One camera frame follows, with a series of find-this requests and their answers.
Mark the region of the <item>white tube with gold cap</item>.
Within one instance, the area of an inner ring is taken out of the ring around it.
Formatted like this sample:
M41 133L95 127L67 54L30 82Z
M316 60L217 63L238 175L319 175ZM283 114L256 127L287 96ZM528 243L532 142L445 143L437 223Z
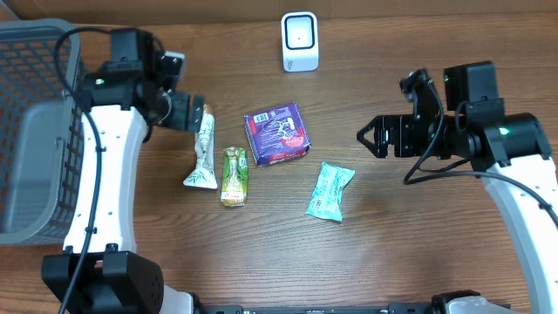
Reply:
M183 181L184 186L204 189L218 188L214 170L214 131L213 110L205 104L200 130L194 135L196 165L192 173Z

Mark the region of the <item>teal package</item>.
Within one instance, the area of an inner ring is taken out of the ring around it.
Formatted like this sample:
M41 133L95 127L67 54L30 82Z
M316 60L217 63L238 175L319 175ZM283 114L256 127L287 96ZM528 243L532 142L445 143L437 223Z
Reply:
M323 162L305 214L319 219L342 222L343 191L355 173L355 170Z

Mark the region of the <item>purple snack package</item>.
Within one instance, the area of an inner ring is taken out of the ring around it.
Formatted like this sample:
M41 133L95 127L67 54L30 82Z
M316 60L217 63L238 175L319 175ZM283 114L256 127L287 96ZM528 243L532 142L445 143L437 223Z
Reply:
M248 142L259 167L303 157L311 141L297 103L244 116Z

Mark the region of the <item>green yellow snack pouch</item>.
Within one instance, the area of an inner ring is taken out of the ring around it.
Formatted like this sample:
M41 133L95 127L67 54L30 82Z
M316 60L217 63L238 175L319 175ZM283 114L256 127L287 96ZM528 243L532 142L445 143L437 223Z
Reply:
M244 206L248 198L248 161L242 147L224 150L221 202L226 207Z

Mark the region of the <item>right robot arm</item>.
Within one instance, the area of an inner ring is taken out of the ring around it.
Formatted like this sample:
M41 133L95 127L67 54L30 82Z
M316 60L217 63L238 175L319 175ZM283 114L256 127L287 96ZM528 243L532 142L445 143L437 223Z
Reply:
M383 159L416 158L406 185L480 179L511 237L534 313L557 311L557 169L531 113L508 115L491 61L444 70L446 99L421 68L399 80L412 113L378 115L357 140Z

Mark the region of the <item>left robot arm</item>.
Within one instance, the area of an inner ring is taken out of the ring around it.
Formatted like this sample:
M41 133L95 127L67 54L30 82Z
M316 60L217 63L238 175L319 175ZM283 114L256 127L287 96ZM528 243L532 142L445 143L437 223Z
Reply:
M202 312L191 292L166 285L160 266L137 252L133 202L141 146L153 128L210 128L203 97L176 89L183 55L152 33L111 30L111 57L78 83L63 80L84 127L76 208L63 251L41 276L65 313Z

